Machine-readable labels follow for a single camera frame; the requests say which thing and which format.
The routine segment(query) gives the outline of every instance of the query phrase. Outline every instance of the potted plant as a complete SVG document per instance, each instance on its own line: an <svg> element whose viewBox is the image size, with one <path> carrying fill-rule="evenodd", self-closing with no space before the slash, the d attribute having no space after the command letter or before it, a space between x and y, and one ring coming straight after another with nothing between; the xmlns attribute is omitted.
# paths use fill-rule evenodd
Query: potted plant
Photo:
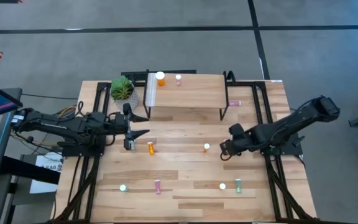
<svg viewBox="0 0 358 224"><path fill-rule="evenodd" d="M125 76L111 81L111 97L121 111L125 103L129 103L132 110L139 103L135 87Z"/></svg>

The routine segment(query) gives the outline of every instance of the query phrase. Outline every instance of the green plant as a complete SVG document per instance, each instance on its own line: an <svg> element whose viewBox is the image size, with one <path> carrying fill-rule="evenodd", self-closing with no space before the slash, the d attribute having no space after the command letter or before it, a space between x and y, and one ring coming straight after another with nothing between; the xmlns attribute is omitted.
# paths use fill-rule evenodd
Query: green plant
<svg viewBox="0 0 358 224"><path fill-rule="evenodd" d="M134 91L131 81L121 76L111 81L111 97L115 100L126 100Z"/></svg>

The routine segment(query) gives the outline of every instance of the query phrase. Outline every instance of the wooden table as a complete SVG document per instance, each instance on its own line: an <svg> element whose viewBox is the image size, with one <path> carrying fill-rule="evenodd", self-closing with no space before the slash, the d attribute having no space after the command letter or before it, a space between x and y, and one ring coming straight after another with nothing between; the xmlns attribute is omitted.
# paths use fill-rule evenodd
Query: wooden table
<svg viewBox="0 0 358 224"><path fill-rule="evenodd" d="M82 84L83 112L93 109L96 85L97 81ZM283 83L266 81L266 86L274 120L290 114ZM138 88L137 92L142 99L144 89ZM245 152L227 162L219 158L219 143L230 137L228 127L241 123L248 129L257 124L250 87L229 87L229 100L240 100L242 104L230 107L223 121L209 109L154 108L149 122L131 124L132 130L150 129L137 140L136 153L126 151L123 136L117 136L116 143L106 148L100 160L91 222L274 221L264 158L258 152ZM113 111L118 109L110 100L108 112ZM141 106L134 113L145 116ZM149 141L154 142L156 150L152 156L147 149ZM204 143L211 145L208 153L203 153ZM282 159L289 191L306 212L315 216L302 163L293 156ZM57 214L67 205L76 160L69 157L64 162L57 190ZM77 190L81 165L82 162L73 192ZM235 190L234 179L238 178L243 180L242 194ZM155 179L161 180L161 195L155 193ZM219 190L222 182L226 190ZM129 191L120 192L121 184L126 184ZM278 189L277 192L285 217L282 195ZM87 198L86 193L80 218L85 215Z"/></svg>
<svg viewBox="0 0 358 224"><path fill-rule="evenodd" d="M181 75L180 85L176 84L176 75ZM166 73L165 84L160 86L155 73L148 73L143 98L147 117L154 107L216 108L223 119L221 109L229 106L226 88L225 75Z"/></svg>

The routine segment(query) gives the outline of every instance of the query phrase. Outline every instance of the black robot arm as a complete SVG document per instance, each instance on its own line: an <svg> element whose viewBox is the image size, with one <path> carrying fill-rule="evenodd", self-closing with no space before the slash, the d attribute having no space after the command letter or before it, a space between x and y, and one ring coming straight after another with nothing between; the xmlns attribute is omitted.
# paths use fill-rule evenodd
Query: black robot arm
<svg viewBox="0 0 358 224"><path fill-rule="evenodd" d="M15 114L11 126L16 133L37 130L63 137L65 141L58 142L63 148L63 156L100 155L104 152L106 136L115 137L117 134L125 135L124 147L130 150L135 139L149 131L131 131L131 121L143 122L148 119L134 115L128 103L124 105L124 114L116 112L110 116L92 112L73 118L57 118L26 108Z"/></svg>
<svg viewBox="0 0 358 224"><path fill-rule="evenodd" d="M223 156L234 156L287 143L288 138L316 121L330 122L339 116L339 108L330 98L321 96L307 101L291 115L274 123L260 124L244 131L240 124L229 128L232 140L220 144Z"/></svg>

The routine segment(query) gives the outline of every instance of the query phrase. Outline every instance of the black floor stripe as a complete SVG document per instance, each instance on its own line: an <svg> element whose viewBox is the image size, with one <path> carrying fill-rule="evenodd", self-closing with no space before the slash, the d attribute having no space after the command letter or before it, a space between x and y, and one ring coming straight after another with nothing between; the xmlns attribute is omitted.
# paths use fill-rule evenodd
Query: black floor stripe
<svg viewBox="0 0 358 224"><path fill-rule="evenodd" d="M236 30L358 30L358 25L349 26L183 26L183 27L123 27L72 29L26 29L0 30L0 34L92 34L120 32L181 32L181 31L236 31Z"/></svg>
<svg viewBox="0 0 358 224"><path fill-rule="evenodd" d="M358 30L358 25L337 26L260 26L259 30Z"/></svg>
<svg viewBox="0 0 358 224"><path fill-rule="evenodd" d="M0 30L0 34L88 34L115 32L177 32L177 31L235 31L253 30L251 26L183 26L183 27L126 27L126 28L89 28L89 29L35 29Z"/></svg>
<svg viewBox="0 0 358 224"><path fill-rule="evenodd" d="M258 18L256 16L254 1L253 0L248 0L248 6L249 6L250 14L251 14L252 26L254 28L256 47L258 49L258 55L259 55L260 64L261 64L261 67L262 67L261 68L262 69L262 75L263 75L264 79L269 80L270 75L269 75L269 70L267 68L267 61L266 61L266 56L265 56L264 45L262 43L262 38L260 36Z"/></svg>
<svg viewBox="0 0 358 224"><path fill-rule="evenodd" d="M0 0L0 3L16 4L16 3L19 3L19 1L18 0Z"/></svg>

